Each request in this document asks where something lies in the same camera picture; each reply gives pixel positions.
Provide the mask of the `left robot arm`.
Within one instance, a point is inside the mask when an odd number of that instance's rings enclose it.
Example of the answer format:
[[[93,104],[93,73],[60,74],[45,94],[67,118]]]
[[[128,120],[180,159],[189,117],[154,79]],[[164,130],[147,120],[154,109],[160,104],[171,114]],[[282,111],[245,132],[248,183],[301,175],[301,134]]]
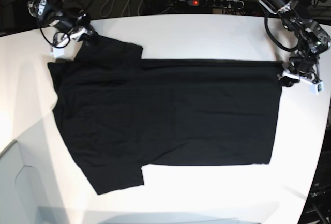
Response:
[[[264,27],[268,37],[280,49],[290,53],[290,58],[279,76],[286,87],[303,81],[318,86],[322,84],[319,73],[320,54],[330,49],[330,35],[313,19],[299,0],[256,0],[264,10]],[[294,47],[282,45],[271,33],[268,18],[273,14],[281,19],[283,27],[298,39]]]

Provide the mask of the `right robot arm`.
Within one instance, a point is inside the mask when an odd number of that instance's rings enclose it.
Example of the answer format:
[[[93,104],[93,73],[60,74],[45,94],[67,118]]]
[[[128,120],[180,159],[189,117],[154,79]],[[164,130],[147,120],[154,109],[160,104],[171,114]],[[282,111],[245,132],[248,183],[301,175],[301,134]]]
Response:
[[[65,0],[29,0],[28,10],[36,19],[37,27],[43,37],[42,29],[56,29],[52,41],[45,41],[53,48],[65,48],[71,41],[86,42],[90,45],[98,42],[99,35],[91,26],[88,10],[94,0],[90,0],[85,8],[65,8]]]

